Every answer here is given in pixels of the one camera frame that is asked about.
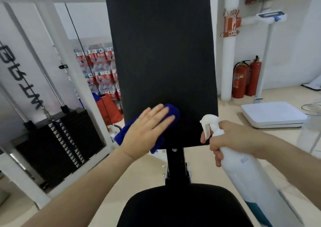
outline weight stack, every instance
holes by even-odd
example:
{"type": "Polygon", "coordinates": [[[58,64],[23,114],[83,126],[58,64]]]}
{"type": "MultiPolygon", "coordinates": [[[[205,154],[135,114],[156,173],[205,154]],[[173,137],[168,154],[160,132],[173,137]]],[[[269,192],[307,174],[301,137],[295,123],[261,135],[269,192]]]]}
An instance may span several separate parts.
{"type": "Polygon", "coordinates": [[[87,111],[78,108],[36,123],[16,149],[54,187],[103,147],[87,111]]]}

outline finger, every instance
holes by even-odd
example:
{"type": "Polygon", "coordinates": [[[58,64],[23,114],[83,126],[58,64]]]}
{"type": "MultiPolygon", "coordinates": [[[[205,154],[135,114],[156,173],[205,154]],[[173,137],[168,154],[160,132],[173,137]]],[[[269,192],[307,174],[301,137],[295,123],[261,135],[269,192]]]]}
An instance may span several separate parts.
{"type": "Polygon", "coordinates": [[[210,150],[218,150],[220,147],[225,147],[227,145],[227,136],[226,134],[220,136],[213,136],[210,138],[210,150]]]}
{"type": "Polygon", "coordinates": [[[159,111],[156,115],[154,115],[149,121],[146,122],[145,128],[153,129],[158,123],[168,114],[169,108],[165,107],[161,111],[159,111]]]}
{"type": "MultiPolygon", "coordinates": [[[[213,131],[212,131],[211,127],[210,127],[210,135],[212,135],[212,134],[213,134],[213,131]]],[[[201,134],[201,143],[206,143],[206,138],[205,138],[205,133],[204,132],[202,132],[202,134],[201,134]]]]}
{"type": "Polygon", "coordinates": [[[150,112],[150,110],[151,110],[150,107],[148,107],[147,109],[145,109],[145,110],[139,115],[139,117],[135,120],[135,122],[142,120],[142,119],[145,117],[145,115],[147,115],[147,113],[150,112]]]}
{"type": "Polygon", "coordinates": [[[152,130],[152,132],[155,133],[155,136],[159,137],[174,120],[175,120],[174,115],[167,117],[165,120],[163,120],[161,123],[159,123],[152,130]]]}
{"type": "Polygon", "coordinates": [[[222,166],[221,160],[220,160],[217,156],[215,156],[215,165],[216,165],[217,167],[221,167],[221,166],[222,166]]]}
{"type": "Polygon", "coordinates": [[[164,108],[163,104],[158,104],[152,108],[142,119],[142,122],[147,123],[154,115],[156,115],[161,109],[164,108]]]}
{"type": "Polygon", "coordinates": [[[216,157],[218,157],[220,160],[224,159],[223,153],[221,152],[221,150],[215,150],[213,151],[213,153],[215,154],[216,157]]]}

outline person's right hand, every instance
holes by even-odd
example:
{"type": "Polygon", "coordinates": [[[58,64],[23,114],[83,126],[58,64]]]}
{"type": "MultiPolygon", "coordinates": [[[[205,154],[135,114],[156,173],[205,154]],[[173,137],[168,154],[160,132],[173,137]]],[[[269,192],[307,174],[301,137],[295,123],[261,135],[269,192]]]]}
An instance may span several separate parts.
{"type": "MultiPolygon", "coordinates": [[[[217,167],[221,167],[221,160],[223,160],[223,154],[220,151],[220,147],[229,147],[235,151],[251,154],[256,158],[264,159],[265,146],[268,145],[274,137],[267,133],[227,120],[220,121],[219,127],[223,129],[225,133],[210,138],[210,150],[215,154],[217,167]]],[[[202,132],[201,143],[205,143],[205,141],[205,134],[202,132]]]]}

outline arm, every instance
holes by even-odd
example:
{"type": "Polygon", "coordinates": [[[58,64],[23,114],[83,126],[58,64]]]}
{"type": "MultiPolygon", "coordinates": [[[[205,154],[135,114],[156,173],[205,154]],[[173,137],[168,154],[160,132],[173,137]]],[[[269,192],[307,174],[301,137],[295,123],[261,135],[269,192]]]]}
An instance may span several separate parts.
{"type": "MultiPolygon", "coordinates": [[[[210,138],[216,166],[221,167],[223,160],[220,147],[265,159],[321,210],[321,160],[270,134],[229,121],[221,121],[219,126],[225,134],[210,138]]],[[[204,133],[201,142],[205,143],[204,133]]]]}
{"type": "Polygon", "coordinates": [[[162,104],[147,108],[131,125],[122,145],[27,221],[23,227],[86,227],[110,189],[135,160],[155,145],[174,120],[162,104]]]}

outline person's left hand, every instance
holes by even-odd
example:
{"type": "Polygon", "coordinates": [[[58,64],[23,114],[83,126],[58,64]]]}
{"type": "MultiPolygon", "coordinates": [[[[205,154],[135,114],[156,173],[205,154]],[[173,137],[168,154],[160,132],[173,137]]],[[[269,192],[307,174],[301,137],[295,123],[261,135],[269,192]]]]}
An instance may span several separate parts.
{"type": "Polygon", "coordinates": [[[159,123],[169,109],[163,104],[153,109],[145,109],[127,131],[120,149],[134,160],[139,159],[150,151],[157,138],[173,122],[175,116],[167,117],[159,123]]]}

